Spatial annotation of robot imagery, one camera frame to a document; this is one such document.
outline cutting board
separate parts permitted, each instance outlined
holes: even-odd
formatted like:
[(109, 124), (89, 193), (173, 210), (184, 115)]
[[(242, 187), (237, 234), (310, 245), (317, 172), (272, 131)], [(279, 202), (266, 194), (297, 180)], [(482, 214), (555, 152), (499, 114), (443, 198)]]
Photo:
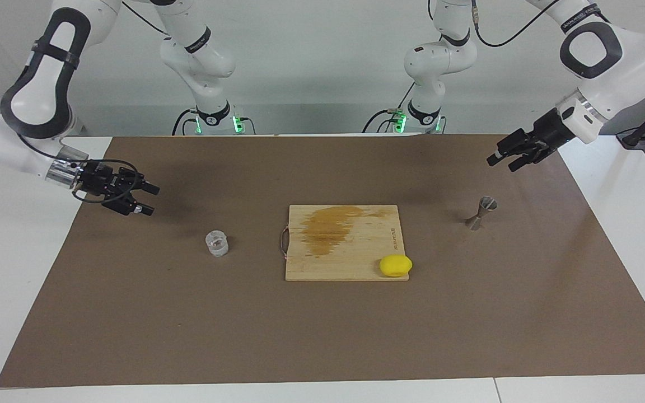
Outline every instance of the cutting board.
[(404, 255), (397, 206), (290, 206), (286, 281), (407, 281), (380, 271)]

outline white table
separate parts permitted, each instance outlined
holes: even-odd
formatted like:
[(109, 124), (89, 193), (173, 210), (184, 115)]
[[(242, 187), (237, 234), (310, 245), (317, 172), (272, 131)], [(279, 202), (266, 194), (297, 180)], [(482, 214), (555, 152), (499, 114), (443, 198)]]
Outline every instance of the white table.
[[(100, 158), (110, 138), (67, 143)], [(611, 137), (590, 146), (574, 140), (560, 153), (645, 298), (645, 155), (622, 149)], [(79, 206), (64, 189), (0, 166), (0, 371)], [(0, 401), (17, 402), (302, 400), (636, 402), (645, 401), (645, 375), (0, 390)]]

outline brown mat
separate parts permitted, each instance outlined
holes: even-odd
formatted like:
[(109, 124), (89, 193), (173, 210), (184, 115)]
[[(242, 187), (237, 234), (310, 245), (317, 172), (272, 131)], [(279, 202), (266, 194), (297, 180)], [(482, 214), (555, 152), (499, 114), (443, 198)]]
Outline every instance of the brown mat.
[[(82, 207), (0, 387), (645, 373), (645, 303), (563, 161), (489, 168), (498, 140), (116, 138), (156, 214)], [(410, 281), (286, 283), (290, 204), (399, 205)]]

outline yellow lemon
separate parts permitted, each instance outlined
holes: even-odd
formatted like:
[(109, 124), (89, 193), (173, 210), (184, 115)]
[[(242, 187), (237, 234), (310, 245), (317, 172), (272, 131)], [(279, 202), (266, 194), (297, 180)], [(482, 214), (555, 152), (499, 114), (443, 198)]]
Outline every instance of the yellow lemon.
[(402, 277), (412, 270), (412, 260), (405, 255), (389, 255), (380, 260), (380, 270), (387, 277)]

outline metal jigger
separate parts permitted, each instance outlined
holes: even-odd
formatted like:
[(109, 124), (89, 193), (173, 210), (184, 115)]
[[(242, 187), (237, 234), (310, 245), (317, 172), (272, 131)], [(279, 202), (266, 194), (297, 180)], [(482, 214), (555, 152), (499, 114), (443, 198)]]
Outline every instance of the metal jigger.
[(479, 200), (479, 210), (476, 212), (476, 216), (471, 217), (470, 219), (464, 222), (467, 228), (471, 231), (476, 231), (482, 227), (482, 217), (493, 212), (499, 207), (497, 201), (494, 200), (494, 197), (484, 196)]

